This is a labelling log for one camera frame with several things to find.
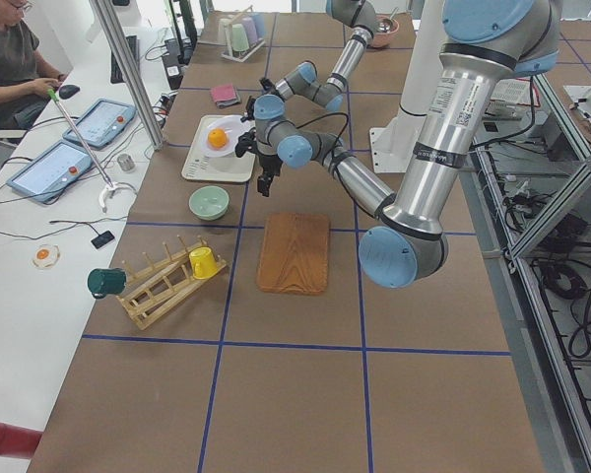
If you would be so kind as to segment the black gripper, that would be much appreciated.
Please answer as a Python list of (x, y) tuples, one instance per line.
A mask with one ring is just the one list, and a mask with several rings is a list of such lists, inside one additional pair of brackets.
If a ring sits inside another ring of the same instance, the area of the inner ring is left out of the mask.
[(275, 84), (268, 78), (259, 80), (263, 94), (257, 98), (249, 97), (241, 122), (255, 119), (270, 120), (285, 113), (285, 101), (279, 94)]
[(234, 152), (238, 158), (241, 158), (245, 153), (252, 153), (256, 156), (262, 168), (261, 175), (257, 177), (256, 188), (264, 197), (269, 197), (274, 178), (281, 175), (282, 161), (278, 155), (272, 154), (270, 147), (256, 138), (254, 128), (237, 138)]

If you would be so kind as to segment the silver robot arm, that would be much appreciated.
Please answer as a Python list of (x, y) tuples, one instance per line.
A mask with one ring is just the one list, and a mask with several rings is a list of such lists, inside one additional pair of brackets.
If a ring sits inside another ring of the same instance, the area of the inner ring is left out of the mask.
[(337, 111), (351, 73), (372, 42), (378, 21), (366, 1), (331, 1), (327, 14), (353, 31), (325, 83), (313, 63), (300, 63), (264, 93), (246, 116), (255, 124), (240, 143), (249, 145), (263, 172), (267, 193), (281, 166), (310, 162), (325, 167), (352, 199), (377, 221), (361, 238), (359, 261), (367, 277), (385, 288), (403, 288), (435, 273), (448, 243), (440, 214), (464, 165), (483, 113), (498, 82), (552, 69), (558, 57), (559, 1), (448, 1), (439, 51), (443, 70), (426, 120), (398, 190), (390, 189), (349, 153), (338, 136), (297, 128), (285, 103), (304, 97)]
[(278, 14), (270, 34), (261, 94), (279, 97), (304, 128), (344, 120), (350, 76), (376, 30), (367, 1), (328, 1), (326, 13)]

